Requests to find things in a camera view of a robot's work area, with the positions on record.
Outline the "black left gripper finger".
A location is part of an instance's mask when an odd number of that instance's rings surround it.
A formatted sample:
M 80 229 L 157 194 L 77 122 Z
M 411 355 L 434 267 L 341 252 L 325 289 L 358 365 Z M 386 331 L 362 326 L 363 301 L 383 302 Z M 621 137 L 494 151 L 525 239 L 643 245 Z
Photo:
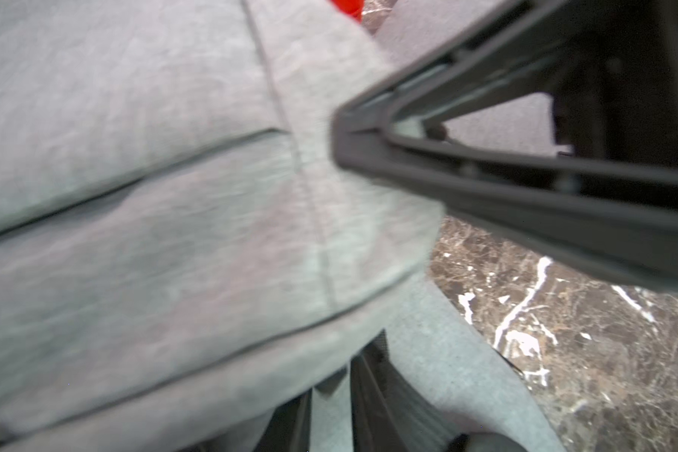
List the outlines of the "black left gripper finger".
M 543 93 L 569 154 L 446 121 Z M 678 292 L 678 1 L 506 1 L 339 107 L 333 158 L 595 278 Z

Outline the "grey zippered laptop bag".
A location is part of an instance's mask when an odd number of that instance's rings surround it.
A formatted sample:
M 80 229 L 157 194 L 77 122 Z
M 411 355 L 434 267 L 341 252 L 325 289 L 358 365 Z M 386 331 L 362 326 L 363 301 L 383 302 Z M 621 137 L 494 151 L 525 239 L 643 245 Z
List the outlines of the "grey zippered laptop bag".
M 457 431 L 562 444 L 427 275 L 440 203 L 339 169 L 387 77 L 328 1 L 0 1 L 0 451 L 351 451 L 381 333 Z

